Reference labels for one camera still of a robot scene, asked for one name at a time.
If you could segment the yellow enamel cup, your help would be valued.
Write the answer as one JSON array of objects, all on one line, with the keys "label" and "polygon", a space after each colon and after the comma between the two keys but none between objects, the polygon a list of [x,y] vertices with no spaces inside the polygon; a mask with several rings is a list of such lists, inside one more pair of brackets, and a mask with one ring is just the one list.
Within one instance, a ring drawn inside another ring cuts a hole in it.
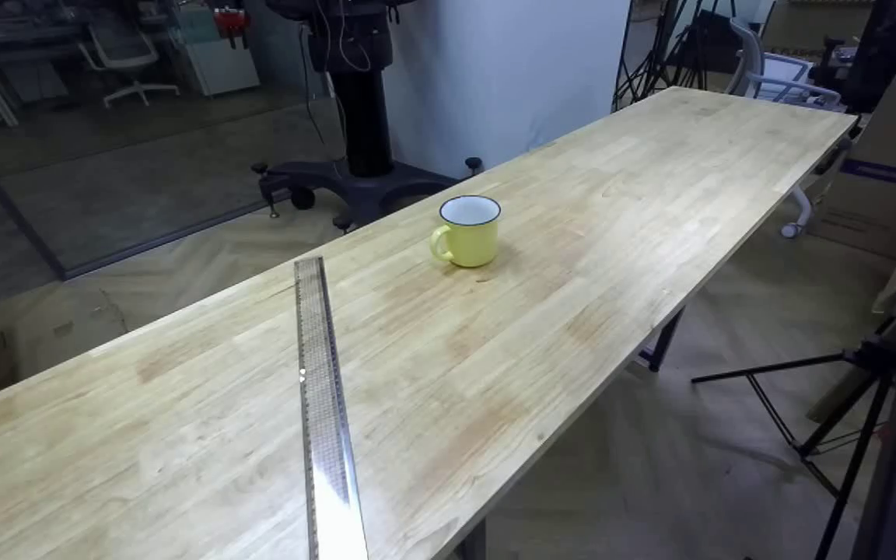
[{"label": "yellow enamel cup", "polygon": [[486,269],[499,255],[501,202],[492,196],[450,196],[438,204],[430,253],[454,269]]}]

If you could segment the long metal ruler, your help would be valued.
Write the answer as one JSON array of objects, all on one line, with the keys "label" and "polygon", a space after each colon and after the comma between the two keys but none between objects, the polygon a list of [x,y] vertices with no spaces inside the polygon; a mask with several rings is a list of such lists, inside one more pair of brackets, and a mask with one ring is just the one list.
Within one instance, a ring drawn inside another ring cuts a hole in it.
[{"label": "long metal ruler", "polygon": [[313,560],[369,560],[357,463],[323,259],[296,266],[299,400]]}]

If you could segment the white office chair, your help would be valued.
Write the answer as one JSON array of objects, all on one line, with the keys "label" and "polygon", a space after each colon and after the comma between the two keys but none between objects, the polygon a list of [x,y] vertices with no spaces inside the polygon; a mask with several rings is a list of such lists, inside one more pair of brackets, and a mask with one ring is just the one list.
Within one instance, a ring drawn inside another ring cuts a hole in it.
[{"label": "white office chair", "polygon": [[78,45],[83,62],[96,76],[120,76],[122,86],[104,96],[104,109],[111,109],[120,101],[134,96],[139,106],[150,106],[153,93],[174,93],[180,86],[172,80],[147,80],[147,71],[163,62],[155,45],[134,25],[117,23],[88,23],[88,39]]}]

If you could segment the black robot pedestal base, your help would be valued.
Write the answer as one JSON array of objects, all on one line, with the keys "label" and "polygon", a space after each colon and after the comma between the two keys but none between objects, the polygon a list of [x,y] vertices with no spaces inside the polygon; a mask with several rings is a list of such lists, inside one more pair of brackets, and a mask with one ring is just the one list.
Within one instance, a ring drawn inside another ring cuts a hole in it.
[{"label": "black robot pedestal base", "polygon": [[264,0],[307,32],[307,60],[330,77],[346,155],[326,162],[257,166],[269,210],[289,199],[313,210],[321,189],[342,199],[333,217],[351,231],[454,187],[454,177],[391,159],[383,71],[391,64],[389,25],[411,0]]}]

